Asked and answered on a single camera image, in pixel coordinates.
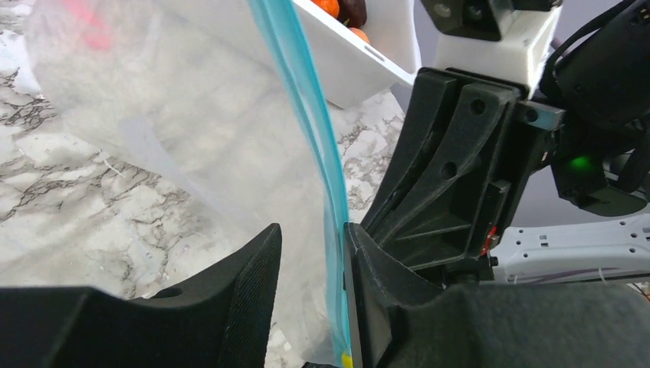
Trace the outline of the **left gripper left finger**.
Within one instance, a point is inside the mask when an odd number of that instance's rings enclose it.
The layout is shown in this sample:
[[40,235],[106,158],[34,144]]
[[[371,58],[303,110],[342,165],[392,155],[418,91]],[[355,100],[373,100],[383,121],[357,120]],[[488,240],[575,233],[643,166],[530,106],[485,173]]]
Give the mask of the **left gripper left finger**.
[[1,291],[3,367],[262,367],[281,263],[271,224],[151,298],[91,287]]

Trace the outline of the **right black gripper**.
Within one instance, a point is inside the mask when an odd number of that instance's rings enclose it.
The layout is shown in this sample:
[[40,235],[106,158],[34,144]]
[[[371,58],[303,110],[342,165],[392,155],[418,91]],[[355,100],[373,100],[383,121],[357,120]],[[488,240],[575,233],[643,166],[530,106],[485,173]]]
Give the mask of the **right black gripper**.
[[[501,229],[493,284],[649,280],[649,3],[622,1],[555,44],[526,110],[517,157],[549,167],[558,196],[596,223]],[[499,146],[520,91],[419,80],[387,177],[398,192],[375,242],[418,270],[476,257]]]

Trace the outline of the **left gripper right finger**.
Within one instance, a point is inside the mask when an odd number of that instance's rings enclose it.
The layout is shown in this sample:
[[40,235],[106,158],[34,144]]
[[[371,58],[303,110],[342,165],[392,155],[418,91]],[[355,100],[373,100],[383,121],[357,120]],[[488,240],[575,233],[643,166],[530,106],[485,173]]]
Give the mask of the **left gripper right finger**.
[[348,223],[355,367],[647,367],[649,304],[623,285],[440,288]]

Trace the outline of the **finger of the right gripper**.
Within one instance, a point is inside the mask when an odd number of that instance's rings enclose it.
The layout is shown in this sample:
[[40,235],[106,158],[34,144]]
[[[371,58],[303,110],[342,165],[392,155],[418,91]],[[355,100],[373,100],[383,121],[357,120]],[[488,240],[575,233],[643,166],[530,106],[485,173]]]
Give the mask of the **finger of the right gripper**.
[[452,184],[463,171],[465,78],[431,68],[415,79],[399,140],[370,210],[368,232],[458,232]]

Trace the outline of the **clear zip top bag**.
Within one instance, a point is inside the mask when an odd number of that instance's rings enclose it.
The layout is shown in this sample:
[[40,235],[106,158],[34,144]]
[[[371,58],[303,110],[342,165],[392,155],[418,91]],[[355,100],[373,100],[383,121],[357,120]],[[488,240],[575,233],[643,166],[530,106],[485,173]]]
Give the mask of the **clear zip top bag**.
[[147,299],[278,224],[267,353],[344,366],[335,142],[288,1],[3,1],[1,291]]

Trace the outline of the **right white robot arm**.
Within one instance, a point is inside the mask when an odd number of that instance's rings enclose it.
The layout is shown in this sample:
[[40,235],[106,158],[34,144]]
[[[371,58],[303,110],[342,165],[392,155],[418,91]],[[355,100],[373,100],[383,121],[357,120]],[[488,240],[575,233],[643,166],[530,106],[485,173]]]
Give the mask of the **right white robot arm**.
[[649,276],[649,3],[426,1],[442,36],[362,226],[430,281]]

